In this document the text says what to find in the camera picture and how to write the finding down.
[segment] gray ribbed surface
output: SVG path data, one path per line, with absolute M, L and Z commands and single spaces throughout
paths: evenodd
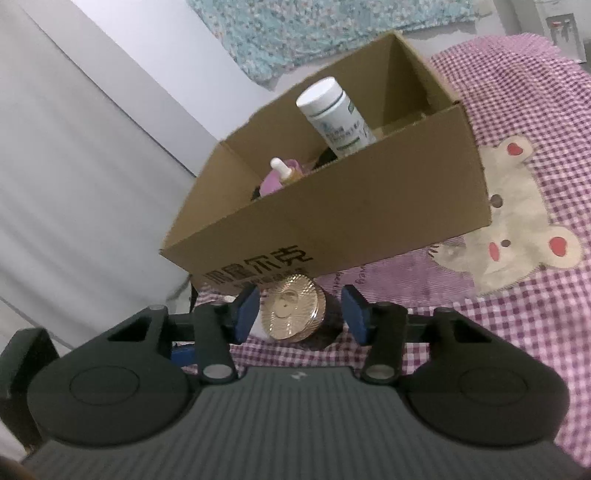
M 25 464 L 39 480 L 569 480 L 582 473 L 551 443 L 511 451 L 455 444 L 423 427 L 393 389 L 363 384 L 348 368 L 251 368 L 232 385 L 205 389 L 186 416 L 150 440 L 104 450 L 51 441 Z

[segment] gold cap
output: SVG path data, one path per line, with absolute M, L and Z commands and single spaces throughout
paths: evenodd
M 261 323 L 271 338 L 299 342 L 316 331 L 325 311 L 322 288 L 305 275 L 291 275 L 268 291 L 261 304 Z

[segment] cardboard box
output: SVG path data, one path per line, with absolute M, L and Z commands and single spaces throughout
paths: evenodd
M 251 201 L 273 157 L 326 149 L 296 107 L 334 76 L 379 140 Z M 459 98 L 396 34 L 326 67 L 217 145 L 162 255 L 220 291 L 290 273 L 333 273 L 490 223 L 480 157 Z

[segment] white supplement bottle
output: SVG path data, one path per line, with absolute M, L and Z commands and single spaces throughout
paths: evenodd
M 295 103 L 337 157 L 375 142 L 375 137 L 334 77 L 308 87 Z

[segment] white bottle cap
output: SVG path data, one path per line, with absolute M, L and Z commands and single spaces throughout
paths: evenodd
M 291 171 L 291 168 L 285 165 L 282 159 L 277 157 L 271 160 L 271 168 L 279 172 L 279 178 L 281 179 L 281 181 L 286 181 L 289 177 L 291 177 L 291 174 L 293 173 Z
M 343 94 L 334 77 L 326 77 L 310 85 L 295 101 L 305 116 L 314 116 L 331 107 Z

